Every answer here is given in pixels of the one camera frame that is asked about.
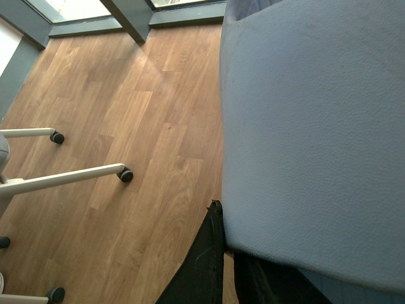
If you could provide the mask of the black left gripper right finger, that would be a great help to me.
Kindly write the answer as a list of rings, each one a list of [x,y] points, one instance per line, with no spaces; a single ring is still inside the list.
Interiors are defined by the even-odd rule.
[[[254,256],[234,254],[239,303],[330,303],[299,270]]]

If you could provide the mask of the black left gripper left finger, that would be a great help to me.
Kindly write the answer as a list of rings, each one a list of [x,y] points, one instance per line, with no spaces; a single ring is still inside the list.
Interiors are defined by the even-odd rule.
[[[225,254],[223,208],[213,200],[177,272],[157,303],[222,303]]]

